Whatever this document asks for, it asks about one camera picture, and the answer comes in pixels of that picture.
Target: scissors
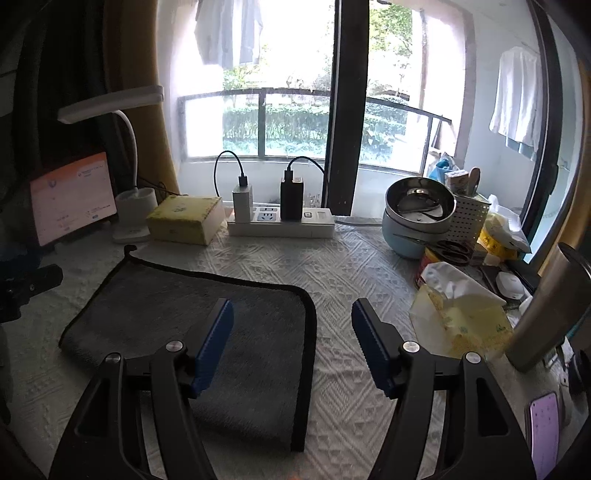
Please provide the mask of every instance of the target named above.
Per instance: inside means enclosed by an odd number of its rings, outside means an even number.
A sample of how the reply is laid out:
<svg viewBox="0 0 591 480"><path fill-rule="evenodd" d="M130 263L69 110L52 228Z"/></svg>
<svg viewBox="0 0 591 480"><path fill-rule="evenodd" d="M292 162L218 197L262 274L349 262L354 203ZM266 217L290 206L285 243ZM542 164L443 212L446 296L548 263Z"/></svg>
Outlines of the scissors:
<svg viewBox="0 0 591 480"><path fill-rule="evenodd" d="M448 262L456 267L465 267L470 264L472 251L466 245L452 240L439 240L426 247L433 252L440 261Z"/></svg>

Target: desk lamp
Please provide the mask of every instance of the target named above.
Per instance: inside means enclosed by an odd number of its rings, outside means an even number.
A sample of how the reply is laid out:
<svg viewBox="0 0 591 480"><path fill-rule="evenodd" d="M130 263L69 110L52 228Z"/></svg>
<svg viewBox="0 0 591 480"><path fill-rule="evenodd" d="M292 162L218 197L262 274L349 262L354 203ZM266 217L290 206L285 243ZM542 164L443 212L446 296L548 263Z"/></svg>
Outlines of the desk lamp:
<svg viewBox="0 0 591 480"><path fill-rule="evenodd" d="M154 189L138 189L138 147L134 129L121 110L156 105L162 101L164 101L163 88L160 85L149 85L99 95L60 108L57 112L57 119L63 124L75 124L106 113L114 113L120 116L127 126L134 152L134 188L115 197L115 206L119 214L119 223L113 229L113 241L116 243L148 240L150 230L145 219L158 205Z"/></svg>

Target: white textured tablecloth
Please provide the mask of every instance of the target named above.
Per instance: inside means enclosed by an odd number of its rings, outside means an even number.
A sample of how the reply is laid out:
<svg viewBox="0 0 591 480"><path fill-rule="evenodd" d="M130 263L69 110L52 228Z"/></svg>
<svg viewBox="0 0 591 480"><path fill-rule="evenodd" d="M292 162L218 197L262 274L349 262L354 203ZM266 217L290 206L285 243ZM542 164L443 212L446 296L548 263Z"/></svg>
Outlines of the white textured tablecloth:
<svg viewBox="0 0 591 480"><path fill-rule="evenodd" d="M111 242L107 230L58 245L44 264L61 266L62 285L31 299L22 308L22 318L4 326L13 378L9 392L11 427L45 473L89 380L64 357L57 341L122 259L122 250ZM383 321L393 323L404 339L415 339L408 309L416 292L416 262L396 256L379 228L342 225L330 240L233 238L222 228L207 248L152 242L134 254L187 270L294 284L306 289L316 305L318 331L306 450L281 455L222 436L207 436L205 447L220 480L368 477L395 403L374 386L351 327L351 304L367 297ZM549 390L557 391L558 365L550 372L538 366L523 375L502 357L490 367L522 429L528 402ZM435 467L444 399L443 393L435 393L419 478L431 474ZM149 406L143 405L142 411L149 419ZM573 420L563 432L561 450L570 444L585 415L573 411ZM152 472L165 478L153 424L145 422L144 431Z"/></svg>

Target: stainless steel bowl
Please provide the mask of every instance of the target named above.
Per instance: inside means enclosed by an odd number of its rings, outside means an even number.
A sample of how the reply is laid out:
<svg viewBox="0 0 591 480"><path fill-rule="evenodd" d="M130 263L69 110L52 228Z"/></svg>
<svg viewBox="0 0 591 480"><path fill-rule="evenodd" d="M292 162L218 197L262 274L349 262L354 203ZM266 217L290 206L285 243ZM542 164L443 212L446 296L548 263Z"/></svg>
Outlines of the stainless steel bowl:
<svg viewBox="0 0 591 480"><path fill-rule="evenodd" d="M427 193L439 203L441 206L441 212L439 213L439 216L441 216L440 220L434 220L421 212L400 213L398 211L400 200L409 195L409 192L416 192L415 189L421 189L420 191L422 193ZM393 183L386 192L386 214L394 222L419 232L447 232L451 227L452 217L455 211L455 197L445 185L435 180L423 177L410 177Z"/></svg>

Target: black door frame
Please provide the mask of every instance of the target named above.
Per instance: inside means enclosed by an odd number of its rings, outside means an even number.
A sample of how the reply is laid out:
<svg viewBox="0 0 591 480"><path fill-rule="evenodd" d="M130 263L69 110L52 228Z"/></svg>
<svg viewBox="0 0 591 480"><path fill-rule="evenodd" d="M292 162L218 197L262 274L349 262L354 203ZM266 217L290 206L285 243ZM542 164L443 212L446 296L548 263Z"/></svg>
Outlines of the black door frame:
<svg viewBox="0 0 591 480"><path fill-rule="evenodd" d="M542 123L538 155L530 188L521 212L521 228L528 241L540 225L548 198L558 178L558 153L562 136L563 90L558 49L550 19L534 0L527 0L540 46L542 73Z"/></svg>
<svg viewBox="0 0 591 480"><path fill-rule="evenodd" d="M355 194L368 81L369 2L336 0L335 48L322 206L350 215Z"/></svg>

